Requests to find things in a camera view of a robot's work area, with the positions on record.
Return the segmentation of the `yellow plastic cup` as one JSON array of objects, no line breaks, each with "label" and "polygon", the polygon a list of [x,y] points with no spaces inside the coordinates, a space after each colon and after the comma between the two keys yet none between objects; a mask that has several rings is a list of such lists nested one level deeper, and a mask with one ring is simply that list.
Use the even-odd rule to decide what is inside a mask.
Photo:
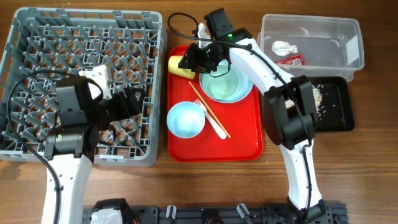
[{"label": "yellow plastic cup", "polygon": [[178,75],[180,77],[188,78],[188,79],[191,79],[191,80],[194,79],[195,75],[196,75],[195,72],[192,72],[189,69],[179,68],[178,67],[178,64],[179,64],[179,62],[181,61],[182,58],[183,58],[182,55],[171,56],[169,58],[169,61],[168,61],[168,71],[170,73],[173,73],[174,75]]}]

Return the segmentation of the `light green bowl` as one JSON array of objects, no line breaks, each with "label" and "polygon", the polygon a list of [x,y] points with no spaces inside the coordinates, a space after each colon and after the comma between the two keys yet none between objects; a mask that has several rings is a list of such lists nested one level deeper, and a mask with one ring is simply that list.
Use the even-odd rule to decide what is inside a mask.
[{"label": "light green bowl", "polygon": [[211,98],[221,101],[233,96],[239,88],[239,75],[229,68],[228,62],[220,63],[217,71],[200,74],[200,85]]}]

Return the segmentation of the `light blue small bowl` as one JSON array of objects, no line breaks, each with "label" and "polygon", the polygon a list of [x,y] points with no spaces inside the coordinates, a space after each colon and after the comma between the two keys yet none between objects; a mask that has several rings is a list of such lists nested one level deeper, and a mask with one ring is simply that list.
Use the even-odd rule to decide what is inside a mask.
[{"label": "light blue small bowl", "polygon": [[167,127],[176,137],[189,139],[197,136],[205,126],[205,115],[191,101],[179,102],[167,114]]}]

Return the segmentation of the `white napkin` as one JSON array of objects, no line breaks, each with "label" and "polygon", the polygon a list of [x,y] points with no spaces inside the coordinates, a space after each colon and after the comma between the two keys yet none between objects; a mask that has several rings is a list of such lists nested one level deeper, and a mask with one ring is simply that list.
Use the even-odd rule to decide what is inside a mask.
[{"label": "white napkin", "polygon": [[280,57],[287,56],[289,54],[296,54],[298,48],[296,45],[290,45],[288,42],[277,40],[273,42],[271,50]]}]

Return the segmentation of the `red sauce packet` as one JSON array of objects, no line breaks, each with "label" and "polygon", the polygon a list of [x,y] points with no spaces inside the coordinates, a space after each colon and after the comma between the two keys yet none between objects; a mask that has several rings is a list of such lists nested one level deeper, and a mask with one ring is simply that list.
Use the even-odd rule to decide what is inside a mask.
[{"label": "red sauce packet", "polygon": [[302,54],[296,54],[283,60],[277,61],[276,64],[281,65],[305,65]]}]

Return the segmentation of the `rice and peanut shells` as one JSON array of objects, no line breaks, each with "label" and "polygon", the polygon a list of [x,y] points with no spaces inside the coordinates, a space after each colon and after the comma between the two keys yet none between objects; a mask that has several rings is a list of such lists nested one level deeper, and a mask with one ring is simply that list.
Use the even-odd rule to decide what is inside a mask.
[{"label": "rice and peanut shells", "polygon": [[317,109],[317,115],[319,120],[326,120],[326,115],[331,115],[332,110],[340,108],[337,103],[327,103],[327,97],[332,97],[331,93],[327,93],[327,90],[332,90],[332,86],[326,84],[317,84],[312,86],[313,96],[315,100],[315,106]]}]

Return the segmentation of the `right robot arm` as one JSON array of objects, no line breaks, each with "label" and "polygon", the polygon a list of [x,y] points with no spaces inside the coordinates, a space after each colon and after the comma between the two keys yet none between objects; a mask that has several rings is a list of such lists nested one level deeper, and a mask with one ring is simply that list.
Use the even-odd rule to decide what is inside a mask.
[{"label": "right robot arm", "polygon": [[209,37],[193,31],[180,68],[197,73],[216,71],[226,60],[243,71],[264,97],[266,133],[280,148],[289,181],[288,202],[303,221],[323,211],[313,165],[313,143],[318,125],[312,83],[277,66],[245,28],[235,29],[223,8],[204,17]]}]

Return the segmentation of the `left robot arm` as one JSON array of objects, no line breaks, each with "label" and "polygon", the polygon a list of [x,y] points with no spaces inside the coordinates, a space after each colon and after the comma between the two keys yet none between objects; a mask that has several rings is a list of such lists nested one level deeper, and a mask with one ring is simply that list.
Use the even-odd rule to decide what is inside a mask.
[{"label": "left robot arm", "polygon": [[60,126],[49,131],[44,157],[50,164],[42,223],[79,223],[87,181],[94,163],[100,132],[111,129],[113,121],[136,116],[142,111],[145,90],[127,87],[105,99],[92,97],[83,76],[57,82]]}]

